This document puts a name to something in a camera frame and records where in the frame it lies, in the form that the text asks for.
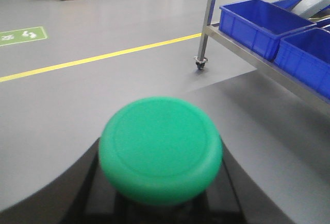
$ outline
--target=stainless steel cart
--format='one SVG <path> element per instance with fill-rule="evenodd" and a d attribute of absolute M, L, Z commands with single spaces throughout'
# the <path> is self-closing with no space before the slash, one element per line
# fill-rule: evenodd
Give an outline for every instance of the stainless steel cart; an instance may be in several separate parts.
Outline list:
<path fill-rule="evenodd" d="M 315 90 L 299 82 L 297 79 L 290 76 L 273 63 L 267 61 L 247 47 L 219 31 L 219 23 L 211 24 L 215 2 L 216 0 L 207 1 L 199 52 L 198 56 L 195 57 L 196 65 L 199 70 L 202 70 L 207 62 L 207 58 L 205 57 L 205 49 L 207 39 L 208 37 L 211 37 L 246 62 L 256 67 L 259 71 L 270 77 L 272 80 L 284 86 L 306 103 L 330 116 L 329 99 L 321 96 Z"/>

